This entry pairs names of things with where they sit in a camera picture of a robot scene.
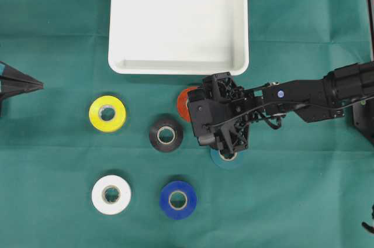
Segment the red tape roll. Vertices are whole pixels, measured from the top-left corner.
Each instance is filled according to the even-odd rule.
[[[191,122],[191,118],[189,117],[189,112],[187,108],[187,103],[188,103],[187,93],[197,88],[198,86],[192,86],[192,87],[184,89],[178,96],[178,99],[176,100],[176,108],[178,110],[178,113],[181,116],[181,118],[183,118],[187,122]]]

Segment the black object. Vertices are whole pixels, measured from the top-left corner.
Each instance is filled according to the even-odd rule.
[[[0,61],[0,110],[4,99],[39,89],[42,82]]]
[[[230,158],[248,148],[250,123],[265,121],[279,129],[288,112],[307,123],[340,118],[344,108],[374,98],[374,62],[338,68],[321,80],[274,82],[253,89],[236,85],[230,73],[213,74],[188,98],[199,144]]]
[[[373,212],[372,212],[372,219],[374,220],[374,205],[373,205],[373,207],[372,207],[372,210],[373,210]],[[368,225],[367,223],[365,223],[365,222],[362,222],[361,225],[362,225],[362,226],[363,226],[363,227],[364,227],[368,232],[374,234],[374,227],[369,226],[369,225]]]
[[[370,49],[371,59],[374,57],[374,5],[373,0],[366,0],[370,24]],[[374,144],[374,100],[356,104],[353,106],[353,119],[355,127]]]
[[[162,138],[162,131],[169,131],[171,137],[169,140]],[[151,126],[150,142],[152,146],[163,153],[169,153],[177,149],[183,141],[183,128],[172,117],[163,116]]]

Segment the blue tape roll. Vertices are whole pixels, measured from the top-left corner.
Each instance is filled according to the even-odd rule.
[[[169,199],[173,192],[181,192],[186,197],[186,204],[181,209],[175,209],[171,206]],[[195,191],[187,182],[175,181],[167,184],[161,191],[160,207],[165,212],[167,217],[174,220],[181,220],[187,218],[196,208],[198,198]]]
[[[218,150],[213,149],[210,149],[210,157],[212,158],[215,165],[228,170],[235,169],[242,165],[244,159],[242,151],[238,152],[233,160],[225,160],[221,157]]]

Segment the black tape roll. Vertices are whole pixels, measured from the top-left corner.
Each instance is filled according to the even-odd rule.
[[[169,142],[162,141],[160,136],[163,130],[169,130],[172,133],[172,139]],[[150,129],[150,142],[152,146],[163,153],[171,152],[177,149],[183,141],[183,128],[172,117],[165,116],[157,120]]]

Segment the roll of tape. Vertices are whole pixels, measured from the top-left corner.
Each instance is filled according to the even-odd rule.
[[[110,120],[102,118],[102,112],[106,108],[114,110],[114,117]],[[89,108],[89,121],[97,129],[105,133],[110,133],[120,129],[126,120],[126,108],[121,100],[113,96],[102,96],[92,103]]]
[[[113,198],[108,192],[116,191]],[[105,215],[115,215],[122,212],[130,203],[131,189],[129,184],[119,176],[108,175],[96,182],[92,189],[92,203],[94,207]]]
[[[182,194],[185,197],[185,203],[176,207],[171,202],[173,194]],[[195,191],[190,184],[183,181],[174,181],[167,184],[161,191],[160,207],[165,212],[166,216],[174,219],[181,220],[187,218],[195,210],[198,198]]]
[[[181,118],[183,118],[187,122],[191,122],[191,118],[189,116],[188,112],[188,92],[197,89],[198,86],[192,86],[189,88],[184,89],[180,95],[178,96],[178,99],[176,100],[176,109],[178,110],[178,113]]]
[[[163,132],[171,134],[170,140],[163,139]],[[183,141],[183,128],[175,119],[166,116],[151,126],[149,135],[150,142],[156,150],[168,153],[181,145]]]
[[[244,155],[243,152],[235,153],[231,159],[225,159],[218,150],[210,149],[210,157],[215,165],[223,169],[235,169],[242,165]]]

